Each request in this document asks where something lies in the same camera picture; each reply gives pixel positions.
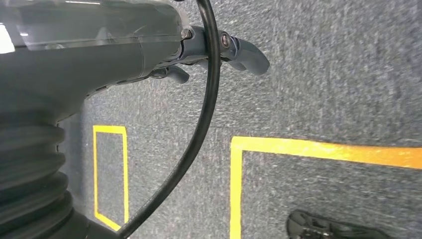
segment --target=gray plastic housing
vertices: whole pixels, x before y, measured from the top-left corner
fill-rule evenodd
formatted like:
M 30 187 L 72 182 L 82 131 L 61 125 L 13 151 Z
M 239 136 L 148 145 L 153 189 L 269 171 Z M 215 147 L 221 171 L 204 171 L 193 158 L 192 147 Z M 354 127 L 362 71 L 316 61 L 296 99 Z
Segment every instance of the gray plastic housing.
M 0 112 L 43 109 L 56 120 L 174 58 L 183 30 L 159 0 L 6 0 L 0 22 L 0 102 L 13 101 Z

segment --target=yellow floor marking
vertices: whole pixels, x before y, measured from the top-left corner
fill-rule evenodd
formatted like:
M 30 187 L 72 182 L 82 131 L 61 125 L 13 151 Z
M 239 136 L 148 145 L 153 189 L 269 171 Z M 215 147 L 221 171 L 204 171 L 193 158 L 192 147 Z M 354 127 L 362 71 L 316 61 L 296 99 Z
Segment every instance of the yellow floor marking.
M 356 146 L 299 139 L 235 136 L 231 140 L 230 149 L 230 239 L 241 239 L 243 151 L 422 169 L 422 148 Z
M 123 141 L 123 208 L 124 208 L 124 222 L 129 221 L 129 181 L 127 169 L 127 134 L 124 126 L 112 125 L 94 125 L 93 126 L 93 152 L 94 152 L 94 215 L 95 217 L 112 228 L 115 231 L 120 229 L 120 226 L 98 212 L 98 171 L 97 171 L 97 133 L 116 133 L 121 134 Z

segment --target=yellow tape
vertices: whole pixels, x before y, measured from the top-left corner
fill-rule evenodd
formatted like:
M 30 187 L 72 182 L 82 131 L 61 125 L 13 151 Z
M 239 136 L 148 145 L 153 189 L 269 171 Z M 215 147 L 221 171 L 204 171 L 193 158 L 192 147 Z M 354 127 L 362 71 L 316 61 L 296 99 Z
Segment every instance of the yellow tape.
M 244 150 L 422 169 L 422 148 L 356 146 L 299 139 L 239 136 L 233 137 L 230 148 L 230 239 L 241 239 Z
M 94 125 L 93 126 L 93 152 L 94 152 L 94 215 L 95 217 L 115 231 L 120 226 L 111 219 L 98 212 L 98 171 L 97 171 L 97 133 L 116 133 L 122 135 L 123 141 L 123 207 L 124 222 L 129 221 L 129 180 L 127 167 L 127 134 L 124 126 Z

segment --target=black cable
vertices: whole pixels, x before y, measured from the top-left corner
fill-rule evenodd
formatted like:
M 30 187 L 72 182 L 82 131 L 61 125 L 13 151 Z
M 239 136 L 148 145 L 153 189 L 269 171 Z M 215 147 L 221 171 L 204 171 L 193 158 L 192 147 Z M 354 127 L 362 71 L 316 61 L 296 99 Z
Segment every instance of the black cable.
M 180 182 L 195 160 L 211 123 L 217 101 L 218 82 L 220 78 L 220 40 L 210 0 L 197 0 L 197 4 L 204 23 L 208 44 L 208 79 L 201 115 L 194 135 L 176 167 L 154 195 L 136 212 L 135 216 L 118 231 L 118 235 L 123 239 L 128 238 L 138 229 Z

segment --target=black object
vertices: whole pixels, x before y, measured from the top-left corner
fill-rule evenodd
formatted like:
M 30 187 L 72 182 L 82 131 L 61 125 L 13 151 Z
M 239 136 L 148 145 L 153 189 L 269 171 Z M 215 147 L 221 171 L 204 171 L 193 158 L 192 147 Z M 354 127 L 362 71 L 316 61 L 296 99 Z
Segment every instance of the black object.
M 290 239 L 391 239 L 383 232 L 349 223 L 293 211 L 287 220 Z

